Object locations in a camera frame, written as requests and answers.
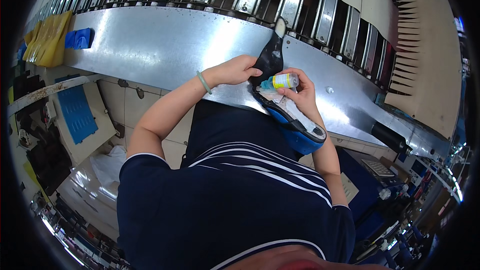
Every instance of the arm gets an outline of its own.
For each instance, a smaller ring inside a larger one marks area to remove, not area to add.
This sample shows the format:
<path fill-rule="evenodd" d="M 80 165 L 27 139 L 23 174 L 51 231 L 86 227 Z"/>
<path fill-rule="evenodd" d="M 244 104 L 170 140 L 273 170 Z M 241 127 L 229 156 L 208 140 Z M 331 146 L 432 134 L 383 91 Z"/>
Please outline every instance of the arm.
<path fill-rule="evenodd" d="M 201 74 L 211 89 L 219 84 L 237 85 L 247 81 L 250 76 L 262 74 L 260 70 L 252 68 L 256 60 L 256 57 L 240 55 Z M 195 76 L 155 102 L 135 126 L 127 157 L 135 153 L 153 153 L 165 158 L 162 140 L 206 93 L 200 78 Z"/>
<path fill-rule="evenodd" d="M 298 109 L 311 121 L 320 125 L 325 129 L 324 121 L 317 109 L 315 103 L 315 85 L 307 77 L 307 75 L 300 69 L 288 68 L 280 72 L 296 73 L 300 80 L 300 85 L 297 87 L 298 93 L 295 93 L 289 88 L 281 87 L 277 89 L 278 93 L 285 95 L 295 102 Z M 332 198 L 332 204 L 342 204 L 348 206 L 347 197 L 343 191 L 342 180 L 340 179 L 340 163 L 335 146 L 327 133 L 327 139 L 323 143 L 322 147 L 312 153 L 313 165 L 315 171 L 321 174 L 328 189 L 330 190 L 330 197 Z"/>

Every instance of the lips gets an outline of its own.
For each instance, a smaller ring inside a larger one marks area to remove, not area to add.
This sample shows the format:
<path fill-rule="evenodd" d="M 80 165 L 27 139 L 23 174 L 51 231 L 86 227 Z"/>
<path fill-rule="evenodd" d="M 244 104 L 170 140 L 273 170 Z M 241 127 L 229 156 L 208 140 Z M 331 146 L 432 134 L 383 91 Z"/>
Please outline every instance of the lips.
<path fill-rule="evenodd" d="M 296 260 L 293 262 L 289 262 L 281 267 L 277 268 L 277 270 L 323 270 L 324 268 L 319 264 L 315 263 L 311 260 Z"/>

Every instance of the plastic bag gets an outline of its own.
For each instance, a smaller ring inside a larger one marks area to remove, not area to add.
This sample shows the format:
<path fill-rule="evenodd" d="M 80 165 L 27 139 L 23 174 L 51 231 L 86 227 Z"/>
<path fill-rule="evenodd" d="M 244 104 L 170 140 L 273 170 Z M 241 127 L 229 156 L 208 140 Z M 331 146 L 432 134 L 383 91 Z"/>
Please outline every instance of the plastic bag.
<path fill-rule="evenodd" d="M 127 158 L 125 148 L 116 145 L 108 154 L 90 156 L 90 163 L 98 181 L 103 187 L 110 186 L 114 181 L 120 183 L 120 169 Z"/>

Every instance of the blue vented panel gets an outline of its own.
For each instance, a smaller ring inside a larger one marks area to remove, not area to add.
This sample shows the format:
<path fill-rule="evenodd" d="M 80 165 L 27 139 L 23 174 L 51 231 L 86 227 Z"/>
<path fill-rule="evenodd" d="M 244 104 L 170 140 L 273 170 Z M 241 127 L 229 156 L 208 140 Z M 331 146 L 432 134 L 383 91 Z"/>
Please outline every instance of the blue vented panel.
<path fill-rule="evenodd" d="M 66 81 L 78 76 L 80 75 L 57 78 L 55 82 Z M 58 92 L 58 101 L 75 144 L 82 142 L 86 137 L 99 129 L 88 106 L 83 85 Z"/>

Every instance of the green bangle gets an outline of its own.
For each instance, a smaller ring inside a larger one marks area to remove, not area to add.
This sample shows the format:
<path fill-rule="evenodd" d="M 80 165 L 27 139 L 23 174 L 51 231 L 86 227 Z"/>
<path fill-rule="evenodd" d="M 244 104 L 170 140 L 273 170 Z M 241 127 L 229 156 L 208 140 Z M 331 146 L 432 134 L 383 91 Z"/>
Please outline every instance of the green bangle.
<path fill-rule="evenodd" d="M 208 87 L 207 85 L 207 82 L 205 81 L 204 77 L 202 76 L 202 74 L 200 73 L 200 71 L 197 70 L 197 76 L 198 78 L 200 79 L 201 81 L 201 84 L 205 87 L 205 89 L 207 90 L 208 94 L 212 95 L 212 89 Z"/>

